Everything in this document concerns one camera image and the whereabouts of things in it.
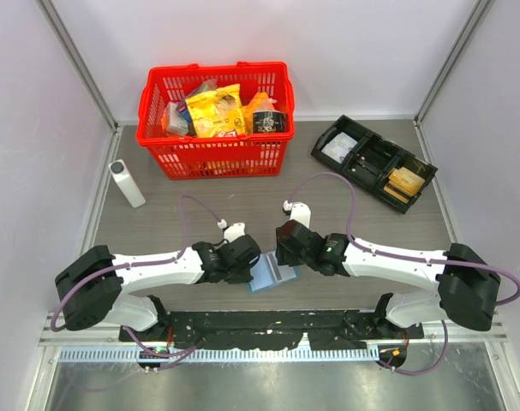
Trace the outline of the blue card holder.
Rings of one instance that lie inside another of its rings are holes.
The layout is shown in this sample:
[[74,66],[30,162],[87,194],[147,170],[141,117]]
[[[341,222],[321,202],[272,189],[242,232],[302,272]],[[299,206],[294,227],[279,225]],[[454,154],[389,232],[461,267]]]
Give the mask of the blue card holder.
[[253,277],[253,280],[247,284],[250,294],[259,293],[301,277],[298,267],[279,265],[274,251],[263,253],[250,272]]

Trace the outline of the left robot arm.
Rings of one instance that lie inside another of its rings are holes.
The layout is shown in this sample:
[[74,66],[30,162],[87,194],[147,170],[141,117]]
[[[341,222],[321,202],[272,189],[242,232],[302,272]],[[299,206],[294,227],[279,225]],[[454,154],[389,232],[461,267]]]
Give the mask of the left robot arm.
[[248,283],[260,254],[248,234],[218,245],[199,241],[178,252],[141,256],[95,246],[56,276],[60,302],[51,329],[82,331],[104,321],[158,341],[168,331],[166,311],[152,297],[134,292],[173,284]]

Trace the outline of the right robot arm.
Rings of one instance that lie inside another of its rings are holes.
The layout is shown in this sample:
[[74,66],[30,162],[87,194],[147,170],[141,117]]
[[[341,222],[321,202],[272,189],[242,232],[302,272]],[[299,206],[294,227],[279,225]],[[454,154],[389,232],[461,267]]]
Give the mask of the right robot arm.
[[372,317],[380,337],[447,319],[473,331],[492,327],[500,276],[462,244],[431,252],[386,247],[344,234],[321,236],[293,219],[276,229],[276,242],[280,265],[306,265],[324,276],[376,277],[414,286],[412,293],[380,297]]

